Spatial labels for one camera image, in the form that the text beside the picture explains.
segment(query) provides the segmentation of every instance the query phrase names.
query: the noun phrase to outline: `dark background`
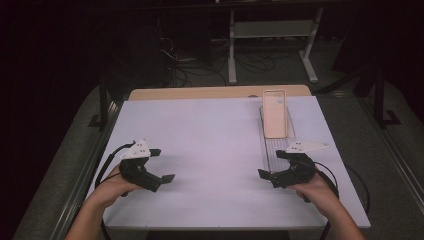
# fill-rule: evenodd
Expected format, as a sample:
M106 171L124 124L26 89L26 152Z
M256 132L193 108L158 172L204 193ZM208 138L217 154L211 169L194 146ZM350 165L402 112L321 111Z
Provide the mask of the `dark background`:
M105 73L116 100L122 100L133 88L161 87L169 79L165 58L158 54L157 13L122 14L111 20L108 15L86 11L104 5L114 6L113 1L100 5L68 0L9 0L0 5L0 239L12 238L79 106ZM385 79L404 93L423 121L422 5L415 1L368 1L359 8L335 6L325 11L319 35L328 39L346 36L335 70L349 73L374 59ZM174 20L165 21L165 34L175 34L169 29L181 24L193 24L197 14L192 14L187 19L167 15L168 20ZM205 44L214 34L228 32L223 24L228 18L225 13L197 17L200 25L194 27L203 29L206 37L181 37L183 47L192 45L184 39ZM207 58L199 49L188 50ZM116 80L114 74L121 78Z

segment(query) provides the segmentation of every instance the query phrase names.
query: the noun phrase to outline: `dark floor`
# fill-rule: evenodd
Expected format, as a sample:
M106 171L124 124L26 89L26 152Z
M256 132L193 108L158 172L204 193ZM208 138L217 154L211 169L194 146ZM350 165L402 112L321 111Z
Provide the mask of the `dark floor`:
M344 76L331 70L339 41L318 40L314 45L310 59L319 79L316 84L309 83L297 54L303 42L285 41L288 42L280 42L283 45L278 51L239 47L236 54L238 85L305 84L314 91ZM213 64L197 61L178 66L180 70L168 87L224 86L227 82L226 57L222 55ZM363 232L368 239L422 239L424 210L419 197L422 188L414 186L412 180L415 177L416 182L424 182L423 124L409 110L402 94L386 84L385 109L393 110L402 124L381 129L372 117L373 94L359 98L352 93L356 81L328 94L317 95L317 98L343 161L361 176L371 194L369 219L372 227ZM98 112L98 91L94 89L75 116L15 239L60 238L57 232L63 232L66 224L63 227L57 223L72 219L69 206L78 201L69 202L69 196L76 191L76 182L88 178L79 176L79 172L100 141L97 128L87 127ZM365 200L364 186L353 172L349 173L358 194ZM318 239L321 231L293 231L290 236L291 239ZM112 239L144 239L146 233L114 230L111 235ZM331 232L327 239L334 239Z

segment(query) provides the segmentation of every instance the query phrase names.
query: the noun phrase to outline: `black cable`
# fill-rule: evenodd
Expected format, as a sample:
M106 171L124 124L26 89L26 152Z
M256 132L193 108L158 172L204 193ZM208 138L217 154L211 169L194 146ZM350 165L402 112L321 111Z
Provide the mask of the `black cable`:
M331 175L333 175L333 178L334 178L334 181L335 181L335 185L336 185L336 188L338 188L338 186L337 186L337 180L336 180L336 177L334 176L334 174L330 171L330 169L328 168L328 167L326 167L325 165L323 165L323 164L321 164L321 163L318 163L318 162L315 162L315 164L318 164L318 165L320 165L320 166L323 166L324 168L326 168L330 173L331 173ZM366 203L365 203L365 213L368 215L368 213L369 213L369 210L370 210L370 207L371 207L371 195L370 195L370 192L369 192L369 189L368 189L368 186L367 186L367 184L365 183L365 181L362 179L362 177L355 171L355 170L353 170L353 168L351 168L349 165L347 165L347 164L344 164L345 165L345 167L348 169L348 170L350 170L352 173L354 173L355 175L356 175L356 177L359 179L359 181L361 182L361 184L362 184L362 186L363 186L363 188L364 188L364 190L365 190L365 193L366 193ZM321 236L320 236L320 240L324 240L326 237L327 237L327 234L328 234L328 232L330 231L330 228L331 228L331 225L330 225L330 222L329 221L327 221L327 224L325 225L325 227L324 227L324 229L323 229L323 231L322 231L322 233L321 233Z
M336 189L338 190L339 189L339 185L338 185L338 183L337 183L337 179L336 179L336 176L334 176L334 174L333 174L333 172L327 167L327 166L325 166L324 164L322 164L322 163L319 163L319 162L314 162L315 164L318 164L318 165L320 165L320 166L322 166L322 167L324 167L325 169L327 169L327 171L333 176L333 179L334 179L334 185L336 186ZM321 233L321 236L320 236L320 240L324 240L326 237L327 237L327 234L328 234L328 232L330 231L330 228L331 228L331 225L330 225L330 221L328 221L327 220L327 223L325 224L325 227L324 227L324 229L322 230L322 233Z
M318 164L318 165L320 165L320 166L322 166L322 167L324 167L325 169L327 169L327 171L331 174L331 176L333 176L333 179L334 179L334 185L336 185L336 189L339 189L339 184L337 183L337 179L336 179L336 176L334 176L334 174L333 174L333 172L327 167L327 166L325 166L324 164L322 164L322 163L319 163L319 162L314 162L315 164Z
M112 160L113 160L113 158L115 157L115 155L116 155L116 153L118 153L119 151L121 151L122 149L124 149L124 148L130 148L130 147L132 147L133 145L135 144L135 142L133 142L133 143L130 143L130 144L125 144L125 145L122 145L122 146L120 146L119 148L117 148L112 154L110 154L109 155L109 157L106 159L106 161L105 161L105 163L103 164L103 167L101 168L101 170L100 170L100 172L99 172L99 174L97 175L97 178L96 178L96 181L95 181L95 183L94 183L94 188L97 188L103 181L105 181L105 180L107 180L107 179L109 179L110 177L108 177L108 178L106 178L105 180L103 180L102 182L101 182L101 180L102 180L102 177L103 177L103 175L105 174L105 172L106 172L106 169L109 167L109 165L110 165L110 163L112 162ZM103 233L103 236L104 236L104 238L106 239L106 240L111 240L111 238L110 238L110 236L109 236L109 234L107 233L107 229L106 229L106 225L105 225L105 222L104 222L104 220L102 219L102 223L100 224L100 227L101 227L101 229L102 229L102 233Z
M370 191L368 189L368 186L365 183L364 179L358 174L358 172L353 170L353 168L351 168L349 165L347 165L347 164L344 164L344 165L348 170L350 170L353 174L356 175L356 177L359 179L359 181L362 184L362 187L365 190L365 194L366 194L365 213L368 215L370 208L371 208L371 194L370 194Z

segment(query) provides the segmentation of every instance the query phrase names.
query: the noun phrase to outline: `table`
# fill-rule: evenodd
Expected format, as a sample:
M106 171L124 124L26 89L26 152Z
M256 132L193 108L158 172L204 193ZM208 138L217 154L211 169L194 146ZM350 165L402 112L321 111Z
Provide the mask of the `table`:
M304 86L284 85L135 90L131 101L123 104L100 166L119 146L145 138L150 148L162 149L161 156L147 162L148 171L176 176L156 193L136 191L119 198L105 212L106 225L143 230L288 230L325 225L326 219L312 204L299 200L292 190L274 189L258 176L257 169L264 168L261 98L246 97L264 89L288 91L298 138L329 144L308 155L334 172L341 201L359 227L369 227L316 98L308 96ZM296 90L306 96L293 96ZM193 95L182 99L185 91ZM162 93L165 99L157 100ZM206 93L207 98L198 98ZM107 172L119 161L116 157Z

